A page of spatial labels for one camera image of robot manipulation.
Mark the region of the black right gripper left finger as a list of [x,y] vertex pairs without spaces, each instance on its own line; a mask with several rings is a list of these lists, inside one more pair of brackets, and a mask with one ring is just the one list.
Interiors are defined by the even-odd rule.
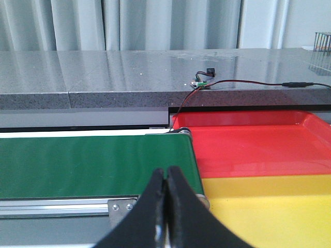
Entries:
[[95,247],[164,247],[164,172],[157,168],[134,207]]

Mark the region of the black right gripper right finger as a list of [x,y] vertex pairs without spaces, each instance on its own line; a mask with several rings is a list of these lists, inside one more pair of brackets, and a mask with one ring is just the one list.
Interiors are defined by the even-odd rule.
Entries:
[[167,171],[166,216],[171,247],[251,247],[198,199],[178,166]]

